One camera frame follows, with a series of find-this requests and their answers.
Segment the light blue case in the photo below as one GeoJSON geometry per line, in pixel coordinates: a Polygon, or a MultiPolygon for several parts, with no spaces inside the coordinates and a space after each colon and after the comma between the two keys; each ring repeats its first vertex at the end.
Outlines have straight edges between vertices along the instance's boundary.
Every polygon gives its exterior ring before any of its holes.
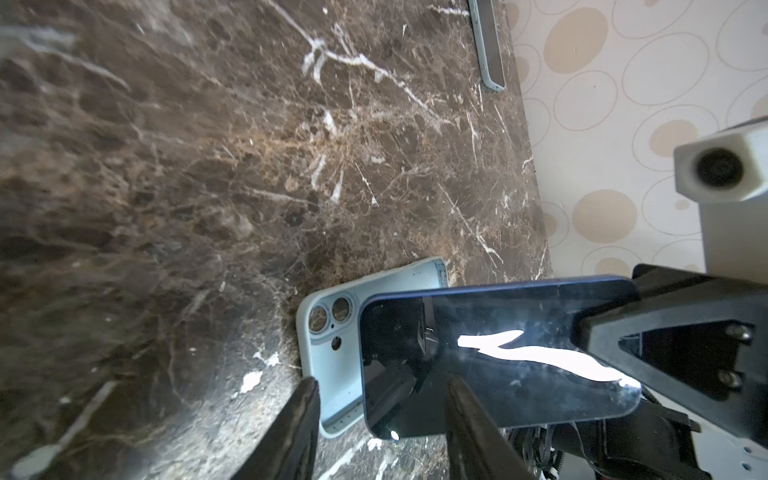
{"type": "Polygon", "coordinates": [[[469,0],[468,6],[483,84],[493,91],[504,91],[506,80],[493,2],[469,0]]]}
{"type": "Polygon", "coordinates": [[[305,297],[296,314],[302,374],[319,384],[320,435],[336,438],[363,418],[358,320],[370,297],[447,288],[440,257],[367,275],[305,297]]]}

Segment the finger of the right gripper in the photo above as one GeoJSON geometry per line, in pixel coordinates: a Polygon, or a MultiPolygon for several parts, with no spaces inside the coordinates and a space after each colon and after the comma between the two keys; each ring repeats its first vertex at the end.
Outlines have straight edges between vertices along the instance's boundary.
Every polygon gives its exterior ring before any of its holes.
{"type": "Polygon", "coordinates": [[[767,287],[649,264],[580,315],[575,344],[738,438],[767,444],[767,287]]]}

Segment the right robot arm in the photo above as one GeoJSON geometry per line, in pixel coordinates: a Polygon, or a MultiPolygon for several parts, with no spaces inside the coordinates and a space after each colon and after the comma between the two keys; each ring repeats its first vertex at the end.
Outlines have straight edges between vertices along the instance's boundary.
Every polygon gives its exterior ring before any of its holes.
{"type": "Polygon", "coordinates": [[[575,343],[637,379],[630,414],[511,429],[516,452],[553,478],[565,454],[599,479],[705,479],[693,437],[704,423],[767,443],[767,288],[641,264],[632,292],[580,311],[575,343]]]}

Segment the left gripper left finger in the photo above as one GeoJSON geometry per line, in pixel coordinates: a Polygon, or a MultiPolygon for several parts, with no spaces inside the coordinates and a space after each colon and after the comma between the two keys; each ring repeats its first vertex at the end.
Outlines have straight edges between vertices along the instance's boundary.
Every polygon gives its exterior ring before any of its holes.
{"type": "Polygon", "coordinates": [[[313,377],[302,379],[232,479],[311,479],[319,436],[320,407],[317,380],[313,377]]]}

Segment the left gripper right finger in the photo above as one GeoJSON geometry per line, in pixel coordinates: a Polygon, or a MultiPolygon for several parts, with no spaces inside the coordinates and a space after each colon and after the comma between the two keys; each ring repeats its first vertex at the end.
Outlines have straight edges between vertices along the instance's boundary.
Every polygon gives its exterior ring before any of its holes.
{"type": "Polygon", "coordinates": [[[448,382],[446,425],[450,479],[535,479],[466,382],[458,377],[448,382]]]}

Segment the black phone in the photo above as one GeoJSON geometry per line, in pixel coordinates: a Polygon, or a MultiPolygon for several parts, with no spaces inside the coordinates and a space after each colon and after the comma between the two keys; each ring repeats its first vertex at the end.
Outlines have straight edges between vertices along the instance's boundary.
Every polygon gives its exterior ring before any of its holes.
{"type": "Polygon", "coordinates": [[[627,415],[640,383],[574,335],[582,320],[637,296],[617,276],[373,296],[359,316],[365,424],[383,440],[443,434],[454,379],[502,428],[627,415]]]}

